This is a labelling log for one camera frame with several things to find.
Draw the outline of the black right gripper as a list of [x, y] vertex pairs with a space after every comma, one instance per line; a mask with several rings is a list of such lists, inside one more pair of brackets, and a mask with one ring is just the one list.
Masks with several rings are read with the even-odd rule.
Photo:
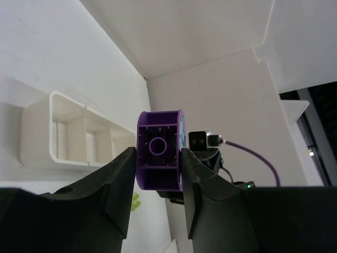
[[[253, 181], [243, 182], [234, 181], [229, 170], [223, 166], [223, 158], [219, 150], [206, 150], [203, 152], [193, 152], [193, 154], [199, 159], [199, 161], [208, 169], [218, 174], [219, 171], [224, 171], [230, 178], [230, 183], [239, 188], [254, 188], [255, 183]], [[168, 199], [171, 203], [184, 205], [183, 192], [180, 191], [157, 191], [161, 198]]]

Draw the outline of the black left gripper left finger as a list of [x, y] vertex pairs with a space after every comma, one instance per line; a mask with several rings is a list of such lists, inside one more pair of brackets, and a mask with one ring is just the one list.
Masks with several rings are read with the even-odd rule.
[[127, 237], [136, 150], [60, 188], [1, 189], [1, 252], [120, 252]]

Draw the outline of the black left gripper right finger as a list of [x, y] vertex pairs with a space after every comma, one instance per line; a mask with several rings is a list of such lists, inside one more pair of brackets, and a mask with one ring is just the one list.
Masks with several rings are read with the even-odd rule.
[[336, 252], [336, 187], [239, 188], [181, 152], [194, 252]]

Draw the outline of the purple round lego piece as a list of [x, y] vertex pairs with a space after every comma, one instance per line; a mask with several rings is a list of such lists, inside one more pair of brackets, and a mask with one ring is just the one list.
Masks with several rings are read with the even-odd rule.
[[142, 112], [137, 123], [136, 179], [140, 189], [182, 191], [183, 110]]

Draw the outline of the green sloped lego brick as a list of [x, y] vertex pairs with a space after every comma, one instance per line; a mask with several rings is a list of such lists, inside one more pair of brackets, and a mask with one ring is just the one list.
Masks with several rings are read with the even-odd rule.
[[140, 195], [135, 192], [132, 196], [131, 211], [135, 211], [141, 205]]

